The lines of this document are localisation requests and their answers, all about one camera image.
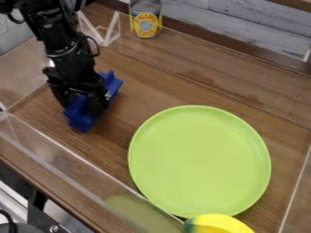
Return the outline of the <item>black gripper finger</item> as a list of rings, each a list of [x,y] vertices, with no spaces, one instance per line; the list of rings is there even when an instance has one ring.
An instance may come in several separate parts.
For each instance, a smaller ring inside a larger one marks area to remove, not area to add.
[[[86,96],[88,112],[93,118],[100,118],[108,107],[108,101],[104,95]]]
[[[76,99],[78,93],[74,88],[68,84],[50,84],[49,85],[53,96],[56,97],[62,108],[68,107],[70,102]]]

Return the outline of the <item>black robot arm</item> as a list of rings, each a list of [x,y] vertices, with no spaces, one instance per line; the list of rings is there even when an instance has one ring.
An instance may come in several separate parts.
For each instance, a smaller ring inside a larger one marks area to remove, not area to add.
[[[0,14],[13,23],[25,23],[42,42],[46,57],[53,66],[42,73],[52,94],[62,107],[74,98],[86,98],[88,113],[98,118],[108,106],[108,90],[94,71],[94,57],[89,40],[93,38],[77,30],[76,11],[65,0],[0,0]]]

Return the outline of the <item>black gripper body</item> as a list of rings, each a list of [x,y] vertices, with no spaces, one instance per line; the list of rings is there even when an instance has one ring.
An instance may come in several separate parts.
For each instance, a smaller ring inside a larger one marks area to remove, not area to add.
[[[42,73],[46,76],[48,85],[68,84],[76,91],[93,92],[98,85],[98,73],[94,71],[94,57],[86,51],[48,51],[46,57],[53,66],[46,66]]]

